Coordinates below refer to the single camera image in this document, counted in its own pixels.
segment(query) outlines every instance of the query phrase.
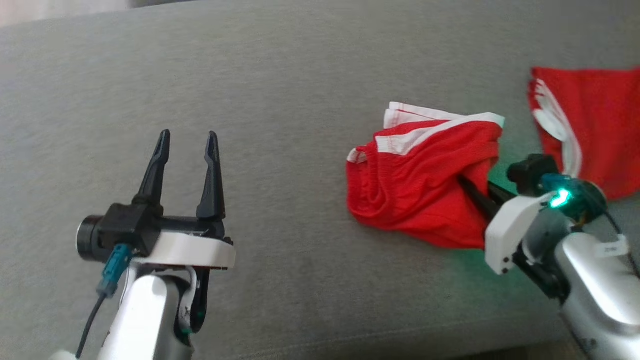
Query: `gray fabric surface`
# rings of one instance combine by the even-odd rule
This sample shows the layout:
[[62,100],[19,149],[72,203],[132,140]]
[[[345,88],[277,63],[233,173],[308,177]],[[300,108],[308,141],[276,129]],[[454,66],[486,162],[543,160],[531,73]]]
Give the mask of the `gray fabric surface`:
[[[195,213],[218,132],[238,253],[211,279],[197,359],[436,358],[567,336],[520,272],[356,223],[344,162],[389,101],[493,111],[504,182],[540,149],[529,68],[636,65],[639,14],[635,0],[229,0],[2,29],[0,358],[75,350],[101,271],[76,227],[131,199],[164,128],[169,215]],[[613,206],[631,235],[637,200]]]

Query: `white bracket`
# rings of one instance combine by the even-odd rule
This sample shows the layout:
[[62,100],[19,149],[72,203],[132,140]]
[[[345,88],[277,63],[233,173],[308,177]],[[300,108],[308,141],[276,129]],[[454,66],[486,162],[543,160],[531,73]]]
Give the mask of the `white bracket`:
[[222,240],[163,231],[151,255],[133,258],[131,263],[232,268],[236,264],[236,250]]
[[498,275],[513,268],[513,254],[549,200],[550,192],[541,197],[515,197],[502,205],[484,233],[484,260]]

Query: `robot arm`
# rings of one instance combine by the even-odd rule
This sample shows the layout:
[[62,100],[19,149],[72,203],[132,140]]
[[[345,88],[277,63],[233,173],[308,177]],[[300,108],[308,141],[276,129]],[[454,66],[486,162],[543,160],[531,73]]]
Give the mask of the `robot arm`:
[[[113,296],[126,271],[118,314],[98,356],[101,360],[191,359],[190,337],[200,330],[207,312],[209,273],[232,268],[236,262],[234,243],[225,237],[222,222],[225,203],[216,134],[209,133],[205,186],[193,218],[163,216],[160,198],[169,142],[169,130],[164,130],[131,205],[113,204],[104,216],[89,216],[78,228],[80,256],[107,264],[97,288],[101,299]],[[112,265],[114,254],[123,249],[133,257]],[[186,272],[189,280],[177,272]],[[100,304],[101,300],[76,356],[59,352],[51,359],[80,358]]]
[[[589,358],[640,359],[640,277],[600,190],[559,175],[554,160],[541,155],[512,165],[508,177],[519,196],[491,184],[489,199],[460,179],[490,220],[489,267],[503,275],[517,266],[550,299],[558,299],[562,319]],[[615,241],[583,232],[600,215],[616,228]]]

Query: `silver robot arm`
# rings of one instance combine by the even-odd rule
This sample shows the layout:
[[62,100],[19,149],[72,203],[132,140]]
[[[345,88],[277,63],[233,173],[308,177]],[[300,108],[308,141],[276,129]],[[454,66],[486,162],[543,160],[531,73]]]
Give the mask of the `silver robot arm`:
[[[508,177],[520,196],[490,184],[490,199],[484,199],[469,181],[460,181],[491,220],[487,265],[498,275],[517,266],[558,299],[561,318],[590,359],[640,359],[640,277],[600,190],[560,176],[546,156],[512,165]],[[618,233],[612,241],[583,230],[600,215]]]

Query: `cable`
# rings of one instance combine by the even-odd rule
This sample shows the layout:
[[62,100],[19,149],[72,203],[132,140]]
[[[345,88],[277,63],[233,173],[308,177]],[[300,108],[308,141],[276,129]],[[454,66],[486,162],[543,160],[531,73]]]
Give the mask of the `cable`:
[[106,294],[102,294],[98,297],[98,301],[95,303],[93,307],[93,311],[91,311],[91,315],[89,315],[89,319],[86,321],[86,325],[84,326],[84,331],[82,333],[82,338],[80,338],[80,345],[78,345],[78,351],[76,352],[76,359],[80,359],[82,356],[82,351],[84,350],[84,344],[86,343],[86,339],[89,336],[89,330],[91,330],[91,325],[95,320],[95,315],[97,315],[100,306],[104,302],[104,299],[107,298]]
[[98,293],[98,302],[95,303],[93,311],[91,312],[91,315],[89,315],[89,319],[87,319],[86,325],[84,326],[82,338],[80,338],[80,345],[76,352],[76,359],[80,359],[82,356],[84,344],[89,336],[89,330],[91,330],[91,325],[93,324],[95,315],[97,315],[104,299],[111,299],[116,293],[116,290],[118,289],[118,281],[125,270],[129,267],[132,258],[133,253],[131,252],[131,248],[126,244],[116,245],[111,252],[110,257],[104,266],[104,270],[102,271],[102,280],[95,289]]
[[[591,196],[591,194],[585,189],[585,187],[582,184],[582,182],[580,182],[578,180],[577,183],[580,186],[580,188],[582,189],[582,194],[586,195],[587,197],[589,197],[591,199],[592,203],[595,204],[596,206],[598,206],[602,210],[602,213],[608,219],[608,221],[611,224],[611,226],[613,226],[613,229],[616,231],[616,234],[618,235],[618,238],[620,239],[622,237],[622,238],[626,239],[624,237],[625,235],[622,233],[622,228],[620,227],[620,225],[618,225],[616,219],[614,219],[613,216],[611,216],[611,214],[609,213],[609,210],[605,206],[602,206],[597,200],[595,200],[593,198],[593,196]],[[631,269],[633,269],[634,275],[638,279],[640,279],[640,268],[638,267],[638,264],[636,263],[636,260],[634,259],[634,257],[631,254],[630,250],[627,253],[627,259],[629,260],[629,263],[631,264]]]

